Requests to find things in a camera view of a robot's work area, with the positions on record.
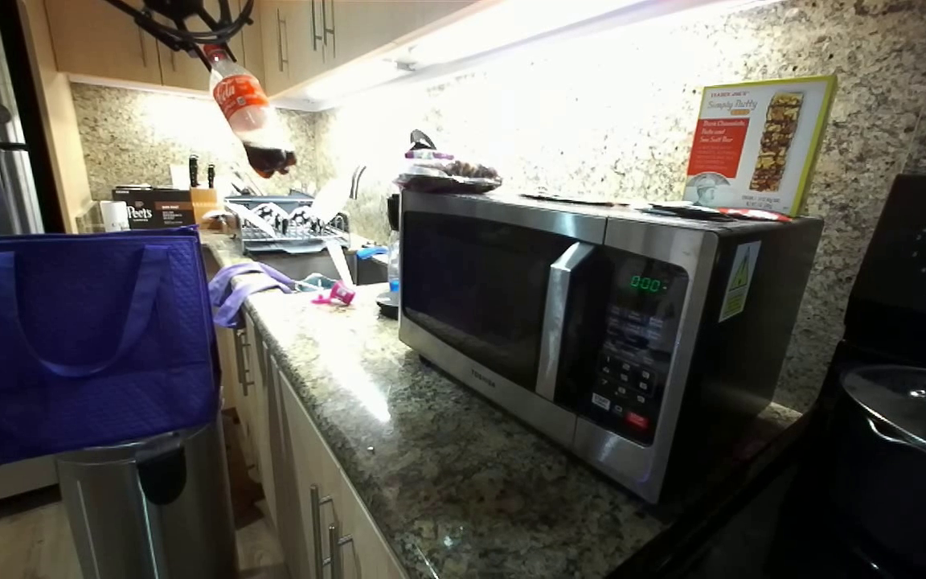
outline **stainless steel microwave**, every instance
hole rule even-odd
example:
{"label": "stainless steel microwave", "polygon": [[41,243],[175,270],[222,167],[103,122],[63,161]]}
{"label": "stainless steel microwave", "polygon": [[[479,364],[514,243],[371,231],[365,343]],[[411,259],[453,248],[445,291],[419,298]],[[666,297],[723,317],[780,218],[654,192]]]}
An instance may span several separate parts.
{"label": "stainless steel microwave", "polygon": [[402,197],[402,340],[646,502],[770,402],[821,221]]}

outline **framed picture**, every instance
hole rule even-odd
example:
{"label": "framed picture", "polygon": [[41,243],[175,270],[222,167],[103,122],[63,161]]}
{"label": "framed picture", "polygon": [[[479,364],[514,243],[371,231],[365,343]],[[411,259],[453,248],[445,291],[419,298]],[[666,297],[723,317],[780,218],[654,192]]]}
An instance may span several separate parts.
{"label": "framed picture", "polygon": [[705,88],[688,202],[801,215],[834,93],[834,78]]}

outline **kitchen counter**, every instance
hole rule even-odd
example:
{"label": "kitchen counter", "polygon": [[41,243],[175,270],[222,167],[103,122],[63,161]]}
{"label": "kitchen counter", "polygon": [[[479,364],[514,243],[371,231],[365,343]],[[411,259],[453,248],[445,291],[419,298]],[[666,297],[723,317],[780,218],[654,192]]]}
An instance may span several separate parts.
{"label": "kitchen counter", "polygon": [[[245,262],[222,234],[213,259]],[[673,522],[475,392],[425,366],[376,292],[314,307],[258,292],[247,311],[409,576],[606,576]],[[767,413],[783,429],[795,413]]]}

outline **stainless steel trash can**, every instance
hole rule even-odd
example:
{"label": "stainless steel trash can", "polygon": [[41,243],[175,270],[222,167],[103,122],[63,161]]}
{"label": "stainless steel trash can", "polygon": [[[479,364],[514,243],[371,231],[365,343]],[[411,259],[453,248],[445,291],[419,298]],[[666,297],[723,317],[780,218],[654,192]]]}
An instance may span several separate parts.
{"label": "stainless steel trash can", "polygon": [[220,423],[59,457],[84,579],[239,576]]}

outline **blue reusable bag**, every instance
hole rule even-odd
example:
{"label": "blue reusable bag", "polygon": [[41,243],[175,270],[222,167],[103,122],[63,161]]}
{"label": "blue reusable bag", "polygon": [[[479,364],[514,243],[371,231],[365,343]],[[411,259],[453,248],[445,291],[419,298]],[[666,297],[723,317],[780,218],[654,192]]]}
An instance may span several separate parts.
{"label": "blue reusable bag", "polygon": [[209,424],[195,231],[0,239],[0,462]]}

